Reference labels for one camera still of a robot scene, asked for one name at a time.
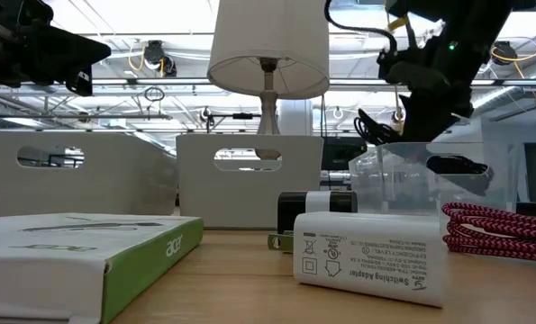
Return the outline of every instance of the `white power adapter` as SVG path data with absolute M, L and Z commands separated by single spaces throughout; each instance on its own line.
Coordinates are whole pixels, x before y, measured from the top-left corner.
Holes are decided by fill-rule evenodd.
M 270 248 L 291 251 L 291 237 Z M 442 307 L 438 217 L 310 212 L 295 219 L 294 277 L 314 284 Z

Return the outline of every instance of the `red and white braided cable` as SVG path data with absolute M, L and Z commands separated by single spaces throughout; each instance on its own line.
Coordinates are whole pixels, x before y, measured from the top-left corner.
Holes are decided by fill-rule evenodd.
M 462 202 L 446 203 L 441 210 L 450 216 L 449 235 L 443 238 L 450 251 L 536 261 L 536 218 Z

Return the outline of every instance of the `yellow cable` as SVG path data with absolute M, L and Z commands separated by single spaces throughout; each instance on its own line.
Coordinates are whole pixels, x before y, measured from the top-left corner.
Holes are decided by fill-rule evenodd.
M 408 15 L 405 15 L 402 18 L 398 18 L 394 20 L 393 22 L 389 23 L 387 25 L 387 29 L 391 32 L 395 31 L 396 29 L 405 26 L 409 22 Z
M 518 73 L 520 74 L 520 77 L 526 78 L 526 76 L 523 75 L 523 72 L 520 69 L 520 66 L 518 65 L 518 62 L 514 62 L 513 64 L 516 66 L 516 70 L 518 70 Z
M 143 68 L 143 55 L 145 54 L 145 46 L 141 49 L 140 67 L 135 67 L 132 63 L 132 50 L 133 50 L 133 46 L 130 46 L 130 56 L 127 57 L 127 61 L 130 63 L 130 67 L 132 67 L 136 71 L 139 71 L 141 70 L 141 68 Z
M 525 57 L 525 58 L 505 58 L 505 57 L 501 57 L 501 56 L 495 54 L 494 53 L 495 50 L 497 50 L 496 47 L 492 48 L 492 55 L 494 55 L 494 57 L 499 58 L 499 59 L 503 59 L 503 60 L 508 61 L 508 62 L 522 62 L 522 61 L 525 61 L 527 59 L 532 59 L 532 58 L 536 57 L 536 52 L 535 52 L 532 55 L 530 55 L 529 57 Z

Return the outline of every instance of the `coiled cable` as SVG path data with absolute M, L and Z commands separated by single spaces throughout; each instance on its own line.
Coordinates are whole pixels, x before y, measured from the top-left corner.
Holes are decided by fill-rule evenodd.
M 536 261 L 536 218 L 462 202 L 446 203 L 441 210 L 450 216 L 449 235 L 443 238 L 450 251 Z
M 401 136 L 397 131 L 385 124 L 378 124 L 363 110 L 358 109 L 358 116 L 354 119 L 354 127 L 367 143 L 382 145 L 400 141 Z

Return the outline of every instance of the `table lamp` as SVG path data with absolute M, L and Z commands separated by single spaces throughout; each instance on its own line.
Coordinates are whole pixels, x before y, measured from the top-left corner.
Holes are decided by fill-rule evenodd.
M 276 101 L 309 99 L 330 87 L 324 0 L 221 0 L 207 77 L 261 100 L 258 134 L 278 135 Z M 256 150 L 262 159 L 279 153 Z

